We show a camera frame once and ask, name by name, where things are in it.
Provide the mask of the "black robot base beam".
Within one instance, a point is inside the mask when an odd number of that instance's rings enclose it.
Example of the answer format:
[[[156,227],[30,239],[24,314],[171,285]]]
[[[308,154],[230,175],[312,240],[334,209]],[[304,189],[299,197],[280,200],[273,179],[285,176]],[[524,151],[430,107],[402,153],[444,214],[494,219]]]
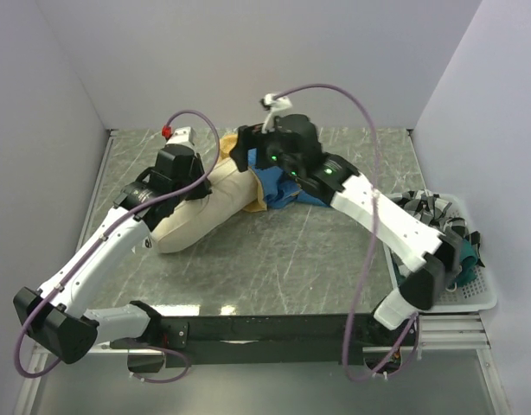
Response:
[[[342,352],[344,314],[282,316],[167,316],[151,342],[116,340],[111,347],[127,353],[135,374],[193,365],[347,362],[361,365],[378,358],[396,342],[417,340],[415,326],[389,330],[369,314],[356,314],[349,352]]]

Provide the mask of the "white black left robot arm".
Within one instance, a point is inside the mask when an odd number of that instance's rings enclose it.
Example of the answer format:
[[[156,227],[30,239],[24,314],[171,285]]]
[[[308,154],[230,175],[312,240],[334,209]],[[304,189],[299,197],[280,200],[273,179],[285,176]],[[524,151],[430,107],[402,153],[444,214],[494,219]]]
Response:
[[[38,289],[20,289],[13,299],[22,333],[66,364],[101,342],[133,339],[149,348],[163,340],[162,316],[146,303],[92,310],[112,269],[148,239],[162,219],[185,199],[209,194],[200,155],[191,144],[166,144],[153,166],[124,186],[103,223],[77,253]]]

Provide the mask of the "yellow and blue pillowcase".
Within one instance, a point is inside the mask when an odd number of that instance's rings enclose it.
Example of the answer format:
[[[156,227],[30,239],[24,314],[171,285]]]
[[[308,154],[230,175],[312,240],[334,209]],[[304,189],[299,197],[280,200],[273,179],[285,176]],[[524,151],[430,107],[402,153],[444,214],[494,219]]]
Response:
[[[281,169],[254,169],[238,171],[229,156],[236,135],[227,134],[220,139],[220,155],[210,175],[212,194],[208,207],[214,214],[230,217],[240,210],[249,213],[281,209],[293,202],[326,207],[327,204],[308,195]]]

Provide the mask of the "cream pillow with bear print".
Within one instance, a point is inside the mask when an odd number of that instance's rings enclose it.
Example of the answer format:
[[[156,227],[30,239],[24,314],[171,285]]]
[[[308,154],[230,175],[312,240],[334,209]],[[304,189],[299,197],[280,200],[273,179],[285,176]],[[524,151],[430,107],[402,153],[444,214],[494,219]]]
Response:
[[[254,174],[238,171],[229,158],[219,161],[208,179],[210,195],[183,201],[154,229],[151,238],[159,252],[176,253],[191,247],[257,199],[258,181]]]

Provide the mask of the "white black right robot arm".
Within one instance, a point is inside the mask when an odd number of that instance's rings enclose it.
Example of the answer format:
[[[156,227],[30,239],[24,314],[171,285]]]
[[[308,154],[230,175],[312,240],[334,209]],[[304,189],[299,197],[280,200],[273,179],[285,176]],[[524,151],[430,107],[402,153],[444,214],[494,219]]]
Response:
[[[301,189],[346,214],[387,245],[409,271],[406,280],[376,307],[368,324],[371,340],[387,345],[412,314],[430,310],[459,273],[462,239],[414,218],[374,189],[356,166],[322,149],[317,128],[303,114],[276,117],[271,129],[243,125],[230,151],[239,171],[255,151],[259,169],[277,167]]]

